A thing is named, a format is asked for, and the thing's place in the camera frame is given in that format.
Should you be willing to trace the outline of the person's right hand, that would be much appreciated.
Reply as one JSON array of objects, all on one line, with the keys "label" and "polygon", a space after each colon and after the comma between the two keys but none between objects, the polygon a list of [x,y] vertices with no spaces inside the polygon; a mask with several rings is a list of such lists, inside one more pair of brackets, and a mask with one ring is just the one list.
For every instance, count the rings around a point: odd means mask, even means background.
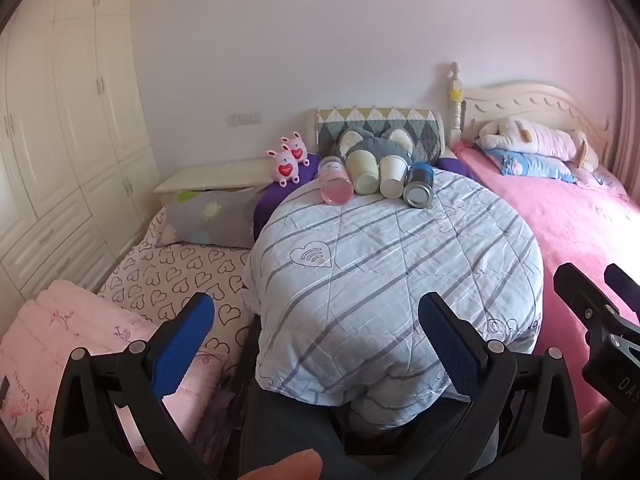
[{"label": "person's right hand", "polygon": [[582,418],[579,432],[582,440],[582,478],[614,477],[614,463],[634,432],[631,419],[611,403],[602,402]]}]

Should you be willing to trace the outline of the person's left hand thumb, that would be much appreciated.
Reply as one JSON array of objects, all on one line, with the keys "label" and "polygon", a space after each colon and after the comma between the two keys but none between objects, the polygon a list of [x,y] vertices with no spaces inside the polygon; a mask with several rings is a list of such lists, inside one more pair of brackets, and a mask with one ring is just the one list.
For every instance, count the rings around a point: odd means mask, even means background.
[{"label": "person's left hand thumb", "polygon": [[239,480],[319,480],[322,465],[321,456],[310,448],[243,474]]}]

